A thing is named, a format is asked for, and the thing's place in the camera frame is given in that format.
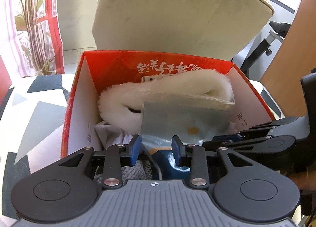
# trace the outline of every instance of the marble tile wall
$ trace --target marble tile wall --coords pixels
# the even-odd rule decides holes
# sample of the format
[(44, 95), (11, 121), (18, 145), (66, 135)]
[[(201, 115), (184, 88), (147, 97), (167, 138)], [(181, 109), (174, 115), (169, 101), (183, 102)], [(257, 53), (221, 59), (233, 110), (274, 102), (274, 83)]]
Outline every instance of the marble tile wall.
[(63, 49), (95, 47), (91, 33), (98, 0), (57, 0)]

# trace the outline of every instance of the chair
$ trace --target chair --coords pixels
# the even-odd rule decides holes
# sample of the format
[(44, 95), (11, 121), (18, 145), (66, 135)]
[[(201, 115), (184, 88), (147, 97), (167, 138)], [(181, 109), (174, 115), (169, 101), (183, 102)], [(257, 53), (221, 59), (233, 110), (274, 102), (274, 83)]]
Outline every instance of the chair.
[(230, 60), (266, 25), (268, 0), (99, 0), (98, 50), (141, 50)]

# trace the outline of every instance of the striped curtain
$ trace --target striped curtain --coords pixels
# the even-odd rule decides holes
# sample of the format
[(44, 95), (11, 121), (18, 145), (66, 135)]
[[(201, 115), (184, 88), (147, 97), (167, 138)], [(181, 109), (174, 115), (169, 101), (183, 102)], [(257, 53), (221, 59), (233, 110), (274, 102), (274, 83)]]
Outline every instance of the striped curtain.
[(64, 74), (57, 0), (0, 0), (0, 103), (27, 76)]

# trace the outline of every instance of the white fur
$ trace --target white fur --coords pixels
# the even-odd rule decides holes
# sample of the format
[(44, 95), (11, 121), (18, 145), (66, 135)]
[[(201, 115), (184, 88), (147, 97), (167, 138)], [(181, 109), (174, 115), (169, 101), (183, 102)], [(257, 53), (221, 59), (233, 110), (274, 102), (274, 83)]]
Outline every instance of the white fur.
[(103, 91), (99, 99), (101, 118), (130, 134), (139, 134), (142, 114), (128, 108), (142, 110), (149, 91), (189, 95), (209, 95), (231, 101), (233, 90), (229, 79), (215, 70), (188, 71), (146, 83), (124, 83)]

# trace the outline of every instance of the gray ribbed cloth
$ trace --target gray ribbed cloth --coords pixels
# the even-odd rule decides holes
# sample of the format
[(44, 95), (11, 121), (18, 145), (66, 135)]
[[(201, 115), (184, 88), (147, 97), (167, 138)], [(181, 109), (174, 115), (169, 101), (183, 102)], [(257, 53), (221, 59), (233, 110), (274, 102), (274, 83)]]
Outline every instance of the gray ribbed cloth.
[[(134, 167), (122, 167), (122, 179), (123, 184), (126, 184), (126, 180), (152, 180), (153, 172), (150, 161), (137, 160)], [(102, 183), (102, 174), (97, 171), (93, 181), (98, 184)]]

